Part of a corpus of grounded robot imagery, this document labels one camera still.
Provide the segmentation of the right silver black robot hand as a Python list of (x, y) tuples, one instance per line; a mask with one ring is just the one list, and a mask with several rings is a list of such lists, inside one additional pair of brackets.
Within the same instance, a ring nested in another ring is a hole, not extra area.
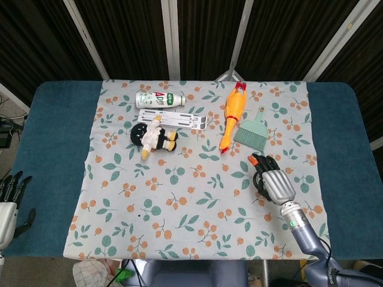
[(296, 192), (290, 180), (272, 157), (252, 153), (248, 161), (262, 175), (264, 190), (258, 192), (261, 196), (279, 206), (294, 200)]

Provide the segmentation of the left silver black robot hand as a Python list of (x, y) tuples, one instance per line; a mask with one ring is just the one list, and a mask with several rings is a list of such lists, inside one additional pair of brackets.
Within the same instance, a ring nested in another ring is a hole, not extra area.
[(27, 176), (19, 182), (22, 175), (23, 171), (19, 171), (0, 180), (0, 257), (14, 239), (31, 228), (36, 217), (36, 209), (32, 208), (25, 223), (16, 226), (24, 193), (33, 178)]

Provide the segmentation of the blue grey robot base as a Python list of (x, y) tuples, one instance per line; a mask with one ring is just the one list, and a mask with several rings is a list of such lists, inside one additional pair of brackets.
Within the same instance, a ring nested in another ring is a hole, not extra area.
[(241, 260), (151, 260), (142, 287), (248, 287), (248, 267)]

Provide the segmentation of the green hand brush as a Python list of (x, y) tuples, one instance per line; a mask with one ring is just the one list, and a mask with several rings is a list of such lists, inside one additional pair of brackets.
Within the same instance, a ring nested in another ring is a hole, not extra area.
[(268, 139), (268, 128), (263, 121), (265, 108), (261, 106), (254, 120), (245, 120), (238, 128), (234, 141), (263, 152)]

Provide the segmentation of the blue table mat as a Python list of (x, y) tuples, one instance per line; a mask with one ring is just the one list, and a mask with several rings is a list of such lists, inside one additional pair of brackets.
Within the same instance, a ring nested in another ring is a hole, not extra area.
[[(83, 180), (100, 81), (48, 81), (32, 101), (12, 172), (32, 176), (19, 211), (32, 228), (6, 248), (19, 257), (60, 257)], [(354, 90), (308, 84), (314, 146), (337, 259), (383, 259), (383, 183)]]

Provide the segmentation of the black power box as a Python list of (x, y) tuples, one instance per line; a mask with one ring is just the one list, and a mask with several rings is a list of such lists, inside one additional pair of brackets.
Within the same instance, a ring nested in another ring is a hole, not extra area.
[(13, 138), (13, 129), (11, 127), (0, 126), (0, 149), (9, 148)]

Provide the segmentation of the floral patterned tablecloth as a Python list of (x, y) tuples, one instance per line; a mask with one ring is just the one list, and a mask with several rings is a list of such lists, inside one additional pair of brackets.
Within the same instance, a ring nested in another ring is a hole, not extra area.
[[(67, 258), (300, 259), (280, 208), (254, 187), (252, 149), (226, 152), (225, 103), (234, 83), (106, 80), (101, 85), (83, 183), (63, 254)], [(173, 152), (143, 160), (130, 140), (137, 92), (184, 95), (176, 107), (206, 118), (178, 129)]]

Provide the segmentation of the yellow rubber chicken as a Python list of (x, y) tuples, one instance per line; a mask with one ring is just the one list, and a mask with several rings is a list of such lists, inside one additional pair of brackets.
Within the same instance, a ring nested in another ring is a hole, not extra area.
[(241, 119), (242, 114), (244, 113), (247, 101), (246, 87), (246, 82), (238, 81), (235, 85), (235, 88), (227, 97), (226, 107), (224, 110), (226, 126), (219, 147), (222, 154), (229, 149), (233, 130), (236, 126), (236, 123)]

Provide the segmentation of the white checkered bag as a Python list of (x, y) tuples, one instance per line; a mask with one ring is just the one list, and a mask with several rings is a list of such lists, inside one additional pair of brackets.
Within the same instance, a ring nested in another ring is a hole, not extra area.
[(109, 268), (97, 260), (75, 263), (72, 273), (76, 287), (106, 287), (111, 278)]

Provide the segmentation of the white folding stand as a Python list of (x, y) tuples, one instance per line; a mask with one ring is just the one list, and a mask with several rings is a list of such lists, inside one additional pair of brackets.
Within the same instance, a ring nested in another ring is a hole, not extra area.
[(138, 122), (148, 124), (157, 116), (161, 116), (160, 124), (162, 126), (195, 130), (205, 130), (207, 127), (206, 117), (154, 109), (141, 109), (138, 115)]

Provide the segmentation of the green plastic object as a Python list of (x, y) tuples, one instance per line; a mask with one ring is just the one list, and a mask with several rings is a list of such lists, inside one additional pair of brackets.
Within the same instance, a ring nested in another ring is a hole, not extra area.
[(124, 282), (125, 280), (128, 280), (130, 279), (131, 277), (134, 277), (135, 275), (135, 272), (132, 271), (132, 270), (129, 270), (129, 269), (117, 269), (116, 271), (116, 278), (115, 278), (115, 281), (116, 282)]

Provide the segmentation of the black haired plush doll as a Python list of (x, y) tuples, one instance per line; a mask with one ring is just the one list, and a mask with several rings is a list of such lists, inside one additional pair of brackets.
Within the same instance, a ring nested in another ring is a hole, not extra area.
[(149, 123), (138, 123), (130, 131), (130, 139), (136, 146), (141, 146), (141, 158), (146, 160), (153, 149), (174, 151), (177, 147), (178, 133), (166, 131), (160, 126), (161, 115), (155, 116)]

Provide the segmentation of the white drink bottle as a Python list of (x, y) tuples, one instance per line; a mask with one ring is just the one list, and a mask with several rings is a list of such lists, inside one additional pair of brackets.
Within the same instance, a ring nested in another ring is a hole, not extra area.
[(183, 95), (159, 91), (137, 92), (135, 96), (135, 105), (139, 109), (172, 108), (186, 103), (187, 99)]

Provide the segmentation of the white screen frame post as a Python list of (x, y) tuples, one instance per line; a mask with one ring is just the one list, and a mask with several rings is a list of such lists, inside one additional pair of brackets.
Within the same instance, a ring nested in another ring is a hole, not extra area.
[(178, 1), (160, 1), (162, 8), (163, 30), (165, 36), (166, 58), (168, 63), (169, 79), (171, 81), (178, 81), (181, 79)]
[(341, 52), (380, 1), (381, 0), (358, 0), (355, 7), (340, 25), (339, 29), (307, 72), (303, 81), (315, 82), (319, 79), (329, 64), (331, 64), (335, 57)]
[(72, 21), (74, 22), (75, 27), (78, 30), (78, 33), (81, 36), (81, 39), (84, 42), (84, 45), (86, 46), (90, 57), (93, 60), (93, 63), (95, 64), (98, 72), (100, 73), (100, 76), (103, 80), (109, 80), (110, 76), (108, 75), (108, 72), (102, 62), (102, 59), (97, 51), (97, 48), (93, 42), (93, 39), (89, 33), (89, 30), (81, 16), (81, 13), (75, 3), (75, 0), (62, 0), (64, 3), (69, 15), (71, 16)]
[(226, 72), (221, 74), (216, 79), (217, 81), (243, 81), (244, 80), (240, 76), (240, 74), (235, 71), (235, 68), (238, 64), (238, 59), (241, 52), (241, 48), (244, 41), (246, 30), (247, 30), (253, 4), (254, 4), (254, 0), (245, 0), (245, 4), (242, 10), (241, 20), (239, 22), (238, 32), (236, 35), (235, 45), (232, 51), (229, 68)]
[(30, 111), (30, 107), (28, 107), (23, 101), (21, 101), (13, 92), (11, 92), (6, 86), (0, 83), (0, 95), (7, 97), (9, 100), (13, 101), (16, 106), (25, 111), (27, 114)]

